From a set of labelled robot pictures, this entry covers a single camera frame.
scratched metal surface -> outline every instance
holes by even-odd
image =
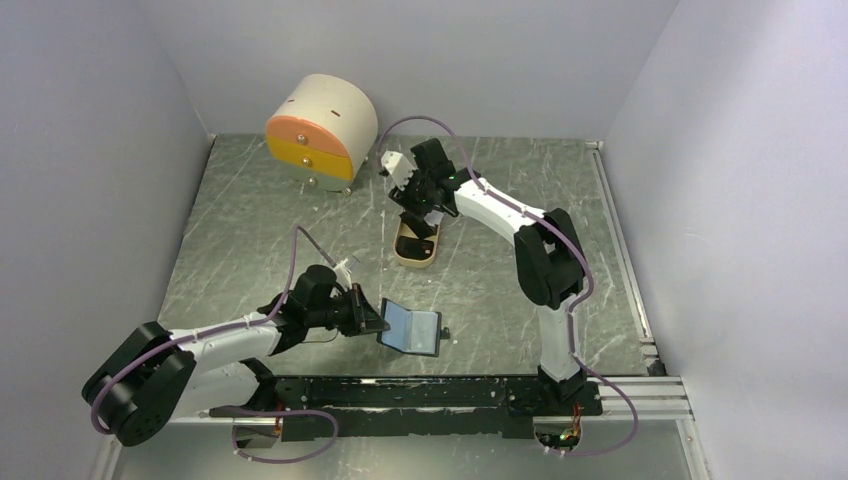
[[[408,148],[426,137],[394,137]],[[583,142],[529,138],[463,138],[475,169],[527,203],[562,207],[574,219],[596,276],[596,294],[578,309],[587,363],[606,374],[644,374],[625,277]],[[458,150],[443,139],[457,164]],[[221,135],[188,221],[160,322],[193,328],[230,320],[267,304],[285,281],[291,232],[305,226],[337,259],[355,255],[354,272],[375,307],[385,296],[410,309],[442,312],[456,343],[438,358],[404,356],[374,337],[299,345],[266,360],[279,374],[413,375],[533,373],[540,340],[534,306],[524,298],[507,242],[471,219],[448,218],[436,261],[426,269],[397,264],[392,243],[400,208],[368,164],[345,197],[288,179],[261,135]],[[296,272],[320,256],[298,244]],[[332,336],[313,331],[310,340]]]
[[[293,465],[263,465],[233,455],[227,426],[169,425],[148,442],[123,449],[112,478],[690,479],[675,421],[641,421],[639,424],[639,435],[631,444],[600,457],[544,455],[533,448],[534,440],[504,440],[497,435],[366,437],[340,439],[320,457]],[[588,451],[609,446],[625,436],[629,429],[627,420],[586,422],[580,448]],[[250,453],[292,458],[314,451],[324,441],[278,443],[272,449],[253,449]]]

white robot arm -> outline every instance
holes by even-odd
[[[424,238],[433,233],[432,226],[424,221],[429,211],[462,214],[481,222],[512,244],[516,248],[519,283],[537,305],[542,338],[540,368],[554,382],[567,383],[573,379],[577,387],[586,376],[574,361],[573,355],[579,356],[580,352],[575,350],[572,354],[569,350],[569,336],[575,347],[579,343],[577,329],[568,330],[565,311],[582,290],[584,274],[563,245],[552,238],[543,241],[543,230],[536,228],[536,221],[525,213],[536,218],[551,217],[551,223],[579,246],[571,219],[563,210],[544,212],[529,207],[498,191],[483,178],[479,179],[481,188],[467,171],[455,170],[438,140],[416,145],[412,152],[417,165],[399,152],[386,152],[382,158],[385,174],[395,184],[389,196],[405,210],[401,219],[419,238]],[[507,207],[491,193],[515,204],[522,213]]]

purple cable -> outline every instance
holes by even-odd
[[[318,249],[318,252],[321,253],[321,255],[327,260],[327,262],[329,262],[333,266],[336,265],[336,262],[333,261],[333,259],[327,254],[327,252],[324,251],[324,249],[322,249],[320,246],[318,246],[318,243],[312,238],[312,236],[309,234],[309,232],[307,232],[306,229],[301,227],[300,225],[296,225],[294,227],[294,231],[292,232],[292,249],[291,249],[292,251],[291,251],[291,257],[289,258],[289,273],[286,276],[286,285],[283,288],[283,293],[282,293],[282,295],[280,295],[280,298],[279,298],[279,300],[277,300],[277,303],[274,305],[274,308],[271,309],[271,313],[266,315],[264,318],[251,320],[250,322],[248,322],[248,327],[255,327],[255,326],[262,325],[262,324],[268,322],[270,320],[270,317],[273,314],[273,312],[278,311],[280,309],[280,307],[283,306],[283,303],[285,303],[286,299],[288,298],[289,291],[291,290],[291,283],[292,283],[292,280],[294,279],[295,258],[297,256],[297,232],[303,233],[306,236],[306,238],[312,243],[312,245],[314,245],[315,248]],[[198,332],[197,333],[197,339],[200,340],[200,339],[203,339],[203,338],[206,338],[206,337],[217,335],[219,333],[228,332],[230,330],[235,330],[235,329],[240,329],[240,328],[245,328],[244,323],[230,323],[230,324],[225,324],[225,325],[218,325],[216,327],[212,327],[212,328],[209,328],[207,330],[203,330],[203,331]],[[104,435],[109,435],[109,434],[112,433],[111,430],[109,430],[107,427],[104,427],[103,424],[100,423],[100,418],[98,416],[98,412],[100,411],[100,406],[103,404],[103,399],[106,398],[106,395],[115,387],[115,385],[118,384],[118,382],[123,380],[124,377],[126,377],[130,372],[132,372],[136,368],[138,368],[141,364],[150,360],[151,358],[158,355],[159,353],[161,353],[161,352],[163,352],[163,351],[165,351],[165,350],[167,350],[171,347],[175,347],[177,345],[192,341],[194,339],[195,339],[194,335],[184,335],[182,337],[178,337],[178,338],[175,338],[173,340],[169,340],[169,341],[163,343],[162,345],[159,345],[158,347],[154,348],[153,350],[150,350],[149,352],[145,353],[144,355],[141,355],[137,359],[133,360],[129,365],[124,367],[120,372],[118,372],[114,377],[112,377],[108,382],[106,382],[106,385],[103,388],[100,389],[100,392],[97,393],[97,396],[94,398],[94,402],[92,402],[92,404],[91,404],[91,424],[92,424],[92,426],[94,426],[94,429],[97,430],[98,432],[104,434]],[[329,418],[330,421],[333,423],[333,437],[330,439],[330,441],[327,442],[326,445],[324,445],[323,447],[321,447],[320,449],[316,450],[315,452],[313,452],[309,455],[305,455],[303,457],[299,457],[299,458],[295,458],[295,459],[291,459],[291,460],[283,460],[283,461],[269,460],[269,461],[265,461],[265,459],[252,457],[252,456],[249,456],[249,455],[247,455],[243,452],[240,452],[240,451],[238,452],[238,454],[241,457],[243,457],[243,458],[251,457],[250,459],[253,460],[253,461],[263,462],[263,463],[295,463],[295,462],[298,462],[298,461],[301,461],[301,460],[307,460],[309,458],[312,458],[312,457],[319,455],[319,454],[323,453],[324,451],[326,451],[328,448],[330,448],[330,446],[333,444],[333,442],[335,442],[336,438],[338,437],[338,432],[339,432],[338,422],[329,413],[319,412],[317,410],[300,410],[300,411],[297,411],[297,412],[254,412],[252,410],[244,410],[244,409],[237,408],[237,407],[231,407],[230,410],[233,410],[233,411],[237,410],[238,411],[237,413],[240,413],[240,414],[243,414],[243,415],[257,416],[257,417],[285,417],[285,416],[315,415],[315,416],[320,416],[320,417],[324,417],[324,418]]]
[[[444,129],[444,131],[447,132],[448,135],[450,135],[450,137],[456,142],[456,145],[459,147],[459,152],[462,154],[462,158],[465,161],[465,168],[468,170],[468,174],[471,176],[471,179],[480,188],[480,190],[482,190],[486,195],[489,195],[492,198],[494,198],[495,200],[499,201],[500,203],[506,205],[508,208],[510,208],[510,209],[522,214],[522,215],[525,215],[527,218],[530,218],[531,220],[539,223],[539,225],[542,225],[543,227],[545,227],[549,232],[551,232],[554,236],[556,236],[557,239],[559,241],[561,241],[571,251],[571,253],[574,255],[574,257],[577,259],[577,262],[583,268],[583,271],[586,272],[586,289],[583,292],[581,292],[577,296],[577,298],[574,299],[574,301],[571,303],[571,305],[569,305],[568,309],[566,309],[566,318],[567,318],[567,321],[568,321],[568,350],[569,350],[568,353],[574,359],[575,363],[577,363],[577,365],[580,366],[580,368],[586,370],[586,372],[589,375],[592,375],[593,377],[597,378],[598,380],[601,381],[601,383],[612,388],[613,390],[615,390],[615,392],[617,394],[619,394],[621,396],[621,398],[624,400],[624,402],[630,408],[630,412],[633,414],[633,428],[630,429],[630,433],[628,433],[625,438],[623,438],[619,442],[617,442],[617,443],[615,443],[615,444],[613,444],[613,445],[611,445],[607,448],[602,448],[600,450],[592,450],[592,451],[588,451],[588,452],[567,452],[567,453],[565,453],[565,455],[566,456],[572,456],[572,457],[591,457],[591,456],[596,456],[596,455],[603,455],[603,454],[610,453],[612,451],[618,450],[619,448],[621,448],[621,447],[627,445],[628,443],[630,443],[631,441],[633,441],[633,439],[636,437],[636,433],[639,431],[639,414],[636,411],[636,406],[633,405],[633,401],[630,400],[630,397],[628,397],[627,394],[625,394],[624,391],[621,390],[621,388],[618,387],[618,385],[612,383],[611,381],[609,381],[603,375],[595,372],[594,370],[592,370],[591,368],[586,366],[586,364],[583,363],[583,361],[581,361],[580,358],[578,358],[578,356],[577,356],[577,345],[575,345],[575,343],[574,343],[574,334],[573,334],[573,332],[574,332],[574,310],[575,310],[575,308],[577,308],[577,305],[586,301],[592,295],[592,292],[595,291],[595,277],[592,275],[592,271],[589,268],[589,263],[586,261],[586,257],[584,257],[582,253],[580,253],[580,250],[577,249],[577,246],[574,245],[574,243],[571,240],[569,240],[568,237],[566,237],[562,232],[559,231],[559,229],[555,228],[553,225],[551,225],[544,218],[541,218],[541,217],[534,215],[530,212],[522,211],[521,207],[519,207],[515,203],[511,202],[509,199],[499,195],[498,193],[496,193],[492,190],[487,189],[486,186],[483,185],[483,182],[481,182],[480,179],[477,177],[477,175],[474,173],[474,170],[471,169],[471,160],[468,157],[468,154],[465,152],[465,147],[462,145],[462,142],[460,142],[459,138],[456,136],[456,133],[454,133],[454,131],[450,127],[448,127],[444,122],[442,122],[441,120],[439,120],[437,118],[433,118],[433,117],[428,116],[428,115],[412,115],[412,116],[409,116],[409,117],[401,118],[400,120],[391,124],[389,126],[389,128],[387,128],[386,131],[384,131],[383,134],[380,135],[380,140],[377,142],[377,147],[374,151],[374,155],[376,157],[376,164],[377,164],[377,166],[379,167],[380,170],[383,169],[382,159],[380,158],[380,149],[383,147],[383,143],[386,141],[386,136],[389,134],[390,131],[392,131],[398,125],[400,125],[401,123],[408,122],[410,120],[426,120],[426,121],[435,123],[436,125],[442,127],[442,129]]]
[[[241,458],[244,458],[245,460],[250,460],[252,462],[270,463],[272,465],[285,465],[285,464],[289,464],[289,463],[302,462],[304,460],[309,460],[310,458],[315,458],[318,455],[321,455],[322,453],[326,452],[327,449],[330,448],[333,445],[333,442],[335,442],[336,439],[339,438],[339,422],[336,420],[336,417],[330,415],[327,412],[322,412],[320,410],[296,410],[296,411],[290,411],[290,412],[255,412],[253,410],[245,410],[245,409],[239,408],[239,407],[225,407],[225,408],[229,412],[236,413],[236,414],[239,414],[239,415],[249,415],[251,417],[275,417],[275,418],[310,417],[310,416],[311,417],[324,417],[327,420],[329,420],[330,423],[333,424],[333,436],[330,437],[330,439],[327,440],[327,443],[325,443],[321,448],[319,448],[318,450],[315,450],[312,453],[303,455],[301,457],[281,458],[281,459],[255,457],[253,455],[248,455],[248,454],[244,453],[238,446],[238,443],[236,441],[236,432],[235,432],[235,429],[233,429],[233,433],[232,433],[232,436],[231,436],[231,439],[232,439],[232,442],[233,442],[233,453],[240,456]]]

